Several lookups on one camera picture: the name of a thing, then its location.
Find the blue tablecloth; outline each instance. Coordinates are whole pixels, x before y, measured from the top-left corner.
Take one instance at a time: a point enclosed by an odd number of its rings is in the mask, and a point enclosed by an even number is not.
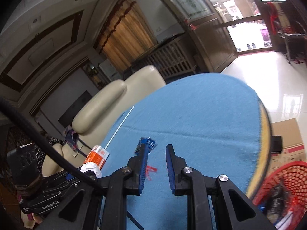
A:
[[[102,142],[105,147],[127,115],[127,110]],[[207,73],[172,82],[137,103],[107,150],[102,175],[111,175],[134,155],[140,137],[151,137],[157,147],[148,156],[156,167],[145,180],[141,196],[129,196],[127,209],[146,230],[186,229],[186,196],[172,195],[165,147],[203,175],[226,174],[246,192],[261,148],[259,98],[233,77]],[[127,229],[137,227],[127,219]]]

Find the orange curtain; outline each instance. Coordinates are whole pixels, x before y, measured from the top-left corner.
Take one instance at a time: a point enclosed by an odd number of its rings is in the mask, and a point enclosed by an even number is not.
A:
[[[124,0],[110,15],[100,34],[98,49],[122,73],[131,62],[157,44],[140,7],[133,0]]]

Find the bolt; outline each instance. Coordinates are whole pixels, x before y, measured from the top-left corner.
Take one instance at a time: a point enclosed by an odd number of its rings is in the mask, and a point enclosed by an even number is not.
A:
[[[184,168],[183,168],[183,171],[184,171],[185,173],[191,173],[191,172],[193,171],[193,169],[192,169],[191,167],[184,167]]]
[[[128,166],[122,167],[122,172],[128,173],[128,172],[130,172],[130,171],[131,171],[131,168],[130,168],[130,167],[128,167]]]
[[[222,182],[226,182],[228,180],[228,176],[226,175],[220,175],[219,176],[219,180],[222,181]]]

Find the wooden door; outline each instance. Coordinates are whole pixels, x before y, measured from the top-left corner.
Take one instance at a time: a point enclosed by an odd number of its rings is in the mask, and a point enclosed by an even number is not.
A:
[[[162,0],[193,39],[210,72],[221,72],[238,54],[210,0]]]

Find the white rod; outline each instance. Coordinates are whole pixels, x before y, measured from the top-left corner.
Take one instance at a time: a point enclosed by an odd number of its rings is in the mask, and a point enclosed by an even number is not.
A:
[[[115,134],[118,132],[119,128],[122,126],[122,124],[125,122],[126,118],[129,116],[130,112],[132,111],[132,109],[134,108],[134,106],[131,108],[131,110],[128,112],[127,116],[124,118],[124,120],[120,123],[119,127],[117,128],[117,130],[114,132],[113,136],[111,137],[110,141],[107,143],[107,145],[105,146],[105,150],[107,149],[107,147],[109,146],[109,144],[111,143],[112,139],[114,138]]]

